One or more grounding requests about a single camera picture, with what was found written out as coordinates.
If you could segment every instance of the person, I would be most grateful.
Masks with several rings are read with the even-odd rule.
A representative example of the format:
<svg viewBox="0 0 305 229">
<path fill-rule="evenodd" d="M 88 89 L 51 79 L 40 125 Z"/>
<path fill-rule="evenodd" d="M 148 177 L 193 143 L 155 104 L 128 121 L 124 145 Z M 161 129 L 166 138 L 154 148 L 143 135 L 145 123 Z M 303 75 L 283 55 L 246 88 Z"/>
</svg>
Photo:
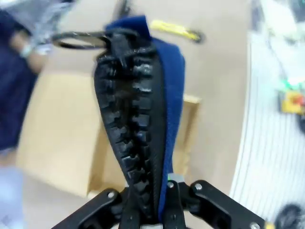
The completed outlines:
<svg viewBox="0 0 305 229">
<path fill-rule="evenodd" d="M 29 36 L 0 10 L 0 152 L 14 148 L 46 56 L 28 49 Z"/>
</svg>

